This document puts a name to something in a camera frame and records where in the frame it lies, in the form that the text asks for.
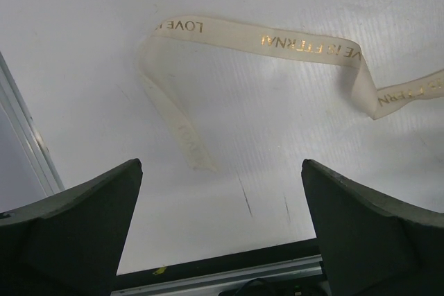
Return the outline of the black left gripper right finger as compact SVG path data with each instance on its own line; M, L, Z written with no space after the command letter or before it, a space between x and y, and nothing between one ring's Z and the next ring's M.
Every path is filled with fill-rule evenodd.
M302 183L333 295L442 295L443 214L354 182L319 162Z

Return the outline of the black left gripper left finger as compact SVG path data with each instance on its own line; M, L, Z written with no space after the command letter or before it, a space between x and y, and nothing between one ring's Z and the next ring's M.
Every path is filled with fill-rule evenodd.
M131 159L1 213L1 294L110 295L141 184Z

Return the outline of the cream printed ribbon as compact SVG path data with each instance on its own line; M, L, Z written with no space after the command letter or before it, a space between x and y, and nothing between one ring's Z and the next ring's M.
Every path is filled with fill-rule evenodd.
M220 46L286 60L331 64L357 69L351 100L373 119L394 113L415 100L443 96L443 72L376 88L361 47L352 40L326 35L183 15L159 24L139 46L137 66L142 86L192 169L216 171L199 134L180 105L155 59L161 56L161 38Z

